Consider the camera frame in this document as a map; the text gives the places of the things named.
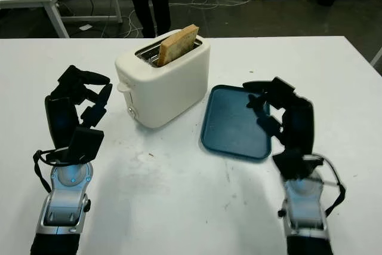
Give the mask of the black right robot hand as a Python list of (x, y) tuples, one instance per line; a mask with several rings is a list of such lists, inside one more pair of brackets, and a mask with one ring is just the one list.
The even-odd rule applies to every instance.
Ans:
[[(284, 146), (279, 158), (312, 153), (315, 135), (312, 102), (298, 96), (292, 85), (278, 77), (271, 81), (245, 82), (242, 86), (249, 92), (247, 108), (256, 114), (257, 124)], [(281, 122), (265, 113), (265, 104), (284, 110)]]

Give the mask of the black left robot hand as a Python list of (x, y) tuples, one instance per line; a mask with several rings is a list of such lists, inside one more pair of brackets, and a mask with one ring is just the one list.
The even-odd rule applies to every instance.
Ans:
[(45, 98), (48, 127), (56, 149), (69, 146), (78, 127), (96, 127), (106, 113), (113, 85), (99, 73), (70, 65)]

